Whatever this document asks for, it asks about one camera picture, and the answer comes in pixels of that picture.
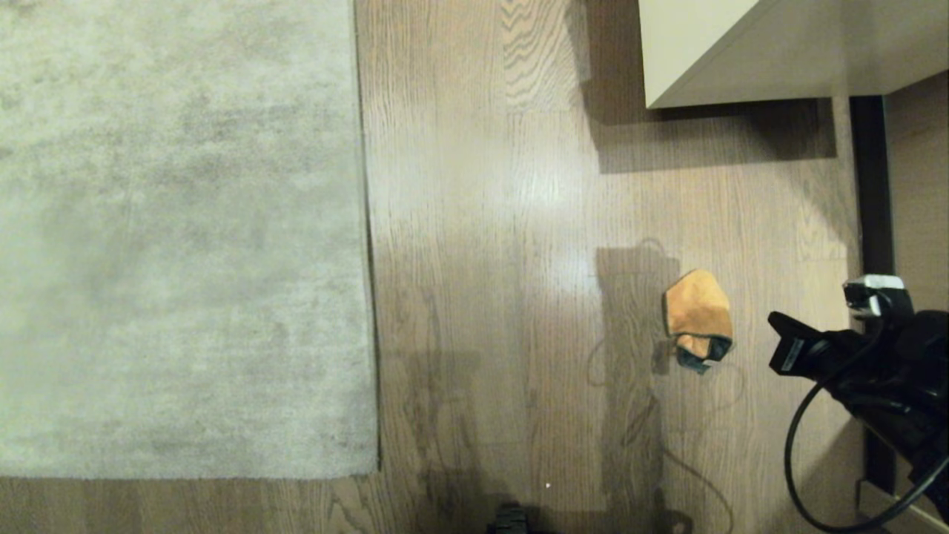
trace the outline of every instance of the wooden floor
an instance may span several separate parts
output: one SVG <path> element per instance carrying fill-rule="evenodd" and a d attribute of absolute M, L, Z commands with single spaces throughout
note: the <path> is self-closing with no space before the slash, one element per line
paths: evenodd
<path fill-rule="evenodd" d="M 361 0 L 381 472 L 331 482 L 0 481 L 0 532 L 798 533 L 781 454 L 808 388 L 781 310 L 846 328 L 859 271 L 846 100 L 649 112 L 631 0 Z M 716 273 L 704 376 L 660 303 Z M 795 462 L 845 523 L 860 431 L 827 398 Z"/>

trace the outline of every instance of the white cabinet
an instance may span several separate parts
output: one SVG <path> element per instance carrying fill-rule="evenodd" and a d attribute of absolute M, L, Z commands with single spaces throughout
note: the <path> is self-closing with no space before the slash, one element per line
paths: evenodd
<path fill-rule="evenodd" d="M 886 94 L 949 68 L 949 0 L 640 0 L 646 105 Z"/>

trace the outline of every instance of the black cable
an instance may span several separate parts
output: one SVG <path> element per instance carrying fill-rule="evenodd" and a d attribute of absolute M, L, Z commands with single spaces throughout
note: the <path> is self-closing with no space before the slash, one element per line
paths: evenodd
<path fill-rule="evenodd" d="M 817 393 L 819 393 L 827 383 L 835 379 L 839 374 L 852 367 L 855 363 L 859 362 L 868 354 L 870 354 L 874 349 L 876 349 L 885 331 L 886 325 L 881 325 L 880 330 L 876 332 L 876 334 L 873 336 L 873 339 L 865 347 L 860 349 L 849 360 L 844 362 L 843 365 L 841 365 L 834 372 L 830 373 L 810 389 L 808 394 L 804 397 L 804 400 L 801 401 L 800 406 L 797 407 L 797 411 L 794 413 L 794 417 L 791 419 L 791 427 L 788 429 L 788 438 L 784 444 L 784 478 L 785 482 L 788 483 L 788 492 L 791 495 L 791 500 L 794 502 L 794 507 L 797 508 L 798 513 L 801 514 L 801 517 L 807 520 L 808 523 L 820 528 L 825 532 L 836 534 L 853 534 L 882 526 L 883 524 L 891 521 L 893 518 L 903 513 L 907 508 L 915 503 L 922 496 L 922 494 L 925 493 L 926 489 L 928 489 L 946 469 L 946 466 L 949 465 L 949 456 L 947 456 L 946 458 L 942 459 L 940 464 L 931 468 L 926 473 L 926 476 L 920 481 L 920 483 L 914 486 L 909 493 L 903 495 L 899 501 L 891 505 L 876 517 L 873 517 L 863 523 L 851 524 L 848 526 L 834 526 L 831 524 L 821 523 L 812 515 L 810 515 L 810 512 L 808 512 L 808 510 L 804 507 L 804 503 L 801 502 L 801 498 L 797 494 L 797 488 L 794 486 L 793 473 L 791 472 L 791 451 L 794 447 L 794 436 L 797 434 L 797 428 L 801 423 L 801 418 L 804 416 L 804 412 L 808 409 L 808 406 L 810 406 L 810 403 L 814 400 L 814 397 L 817 396 Z"/>

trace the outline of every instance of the black wheel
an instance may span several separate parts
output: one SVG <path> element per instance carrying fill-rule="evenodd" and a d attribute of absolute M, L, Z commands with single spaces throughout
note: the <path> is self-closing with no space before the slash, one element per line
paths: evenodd
<path fill-rule="evenodd" d="M 502 505 L 494 523 L 488 525 L 488 534 L 530 534 L 527 512 L 518 505 Z"/>

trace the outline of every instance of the gray rug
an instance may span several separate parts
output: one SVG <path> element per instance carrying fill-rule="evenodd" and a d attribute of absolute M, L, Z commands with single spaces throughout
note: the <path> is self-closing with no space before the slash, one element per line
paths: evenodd
<path fill-rule="evenodd" d="M 0 0 L 0 474 L 376 469 L 352 10 Z"/>

